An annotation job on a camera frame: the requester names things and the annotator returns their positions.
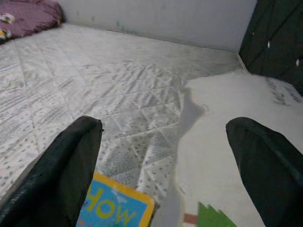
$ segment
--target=book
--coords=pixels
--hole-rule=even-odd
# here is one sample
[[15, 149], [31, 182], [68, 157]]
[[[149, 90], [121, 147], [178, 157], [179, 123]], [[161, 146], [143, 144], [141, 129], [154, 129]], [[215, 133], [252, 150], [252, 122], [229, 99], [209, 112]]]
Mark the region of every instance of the book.
[[76, 227], [146, 227], [154, 200], [95, 173]]

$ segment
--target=white wall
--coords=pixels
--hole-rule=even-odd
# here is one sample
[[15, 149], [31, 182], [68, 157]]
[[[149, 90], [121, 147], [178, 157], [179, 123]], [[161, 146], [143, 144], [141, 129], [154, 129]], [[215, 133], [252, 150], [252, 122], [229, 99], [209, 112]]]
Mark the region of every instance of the white wall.
[[257, 0], [59, 0], [67, 21], [238, 51]]

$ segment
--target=yellow border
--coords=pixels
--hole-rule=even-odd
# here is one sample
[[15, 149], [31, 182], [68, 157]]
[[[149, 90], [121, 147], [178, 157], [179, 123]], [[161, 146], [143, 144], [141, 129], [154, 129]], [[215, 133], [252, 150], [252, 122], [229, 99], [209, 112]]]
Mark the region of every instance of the yellow border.
[[152, 211], [154, 208], [154, 200], [151, 197], [149, 197], [148, 195], [145, 195], [141, 192], [137, 192], [136, 190], [134, 190], [132, 188], [128, 188], [128, 187], [124, 186], [123, 184], [120, 184], [99, 173], [94, 173], [93, 180], [100, 181], [101, 183], [104, 183], [104, 184], [108, 185], [109, 187], [116, 189], [120, 193], [123, 193], [131, 198], [134, 198], [136, 200], [146, 203], [147, 208], [146, 208], [145, 212], [143, 213], [139, 226], [140, 227], [148, 226], [149, 221], [152, 216]]

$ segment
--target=white quilted mattress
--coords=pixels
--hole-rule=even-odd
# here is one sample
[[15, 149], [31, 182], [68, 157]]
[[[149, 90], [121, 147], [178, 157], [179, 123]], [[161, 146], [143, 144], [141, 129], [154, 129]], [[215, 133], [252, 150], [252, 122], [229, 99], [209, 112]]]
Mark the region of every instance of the white quilted mattress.
[[0, 198], [81, 115], [101, 119], [96, 170], [160, 204], [188, 79], [240, 68], [231, 52], [64, 24], [0, 45]]

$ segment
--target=children's book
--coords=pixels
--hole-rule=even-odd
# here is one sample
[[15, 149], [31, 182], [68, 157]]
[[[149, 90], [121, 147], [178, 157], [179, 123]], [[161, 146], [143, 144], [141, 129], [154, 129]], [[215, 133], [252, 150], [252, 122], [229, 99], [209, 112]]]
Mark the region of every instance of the children's book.
[[95, 173], [76, 227], [146, 227], [154, 200]]

